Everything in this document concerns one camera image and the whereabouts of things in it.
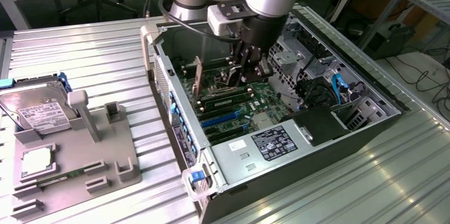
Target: aluminum extrusion table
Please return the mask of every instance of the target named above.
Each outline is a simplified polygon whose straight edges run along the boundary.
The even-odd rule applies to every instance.
[[[389,18],[393,10],[395,9],[401,0],[391,0],[389,5],[386,6],[383,12],[381,13],[378,20],[370,28],[369,32],[365,34],[363,39],[359,43],[359,48],[365,49],[381,27]],[[450,0],[407,0],[414,5],[421,7],[426,12],[433,14],[441,21],[443,21],[447,25],[450,25]]]
[[[386,223],[450,221],[450,125],[390,77],[355,45],[309,8],[298,7],[337,45],[398,96],[411,111],[363,149],[329,168],[267,196],[216,223]],[[32,223],[198,223],[194,204],[152,93],[144,79],[139,27],[119,21],[16,32],[9,77],[56,69],[91,97],[90,108],[118,100],[126,105],[143,182]],[[0,222],[8,215],[11,122],[1,120]]]

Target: blue pcie slot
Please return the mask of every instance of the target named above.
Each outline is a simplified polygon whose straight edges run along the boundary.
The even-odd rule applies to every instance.
[[[202,127],[206,128],[207,126],[212,126],[212,125],[216,125],[222,122],[226,122],[226,121],[230,121],[230,120],[234,120],[239,117],[239,111],[228,114],[228,115],[224,115],[216,119],[212,119],[212,120],[208,120],[206,122],[202,123]]]

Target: hard drive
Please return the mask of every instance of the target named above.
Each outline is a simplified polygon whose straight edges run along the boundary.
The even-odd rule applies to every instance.
[[[67,103],[71,87],[63,73],[17,82],[1,80],[0,89],[0,107],[20,131],[48,134],[71,128],[77,112]]]

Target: metal rack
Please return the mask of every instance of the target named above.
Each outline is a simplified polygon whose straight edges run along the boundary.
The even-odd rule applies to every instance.
[[[433,14],[447,25],[450,25],[450,0],[409,0],[409,1],[415,6],[421,7],[425,11],[427,11],[430,14]],[[399,0],[391,0],[386,9],[381,13],[373,28],[369,30],[367,34],[361,40],[359,48],[362,50],[367,47],[381,25],[385,23],[393,10],[395,9],[398,2]]]

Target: circuit board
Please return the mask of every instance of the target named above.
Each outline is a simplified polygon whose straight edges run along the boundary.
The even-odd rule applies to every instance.
[[[207,99],[208,97],[216,96],[216,93],[222,90],[226,90],[230,92],[228,97],[219,99],[219,102],[215,104],[224,103],[223,106],[227,106],[228,114],[230,112],[238,112],[238,114],[232,116],[235,117],[234,119],[203,127],[211,144],[218,144],[232,137],[260,130],[264,125],[271,126],[276,124],[282,117],[288,114],[288,109],[268,83],[248,83],[242,87],[227,88],[223,83],[215,82],[214,74],[216,74],[215,71],[204,72],[202,97]],[[202,124],[202,122],[204,123],[223,118],[223,114],[202,119],[204,115],[208,115],[208,112],[200,111],[198,108],[198,99],[192,94],[194,81],[194,79],[182,78],[182,85]],[[251,89],[251,95],[248,93],[242,94],[247,95],[247,99],[240,99],[235,102],[232,98],[239,97],[239,95],[232,96],[232,93],[240,93],[248,89]],[[254,119],[254,117],[264,117],[266,119],[260,121],[259,119]]]

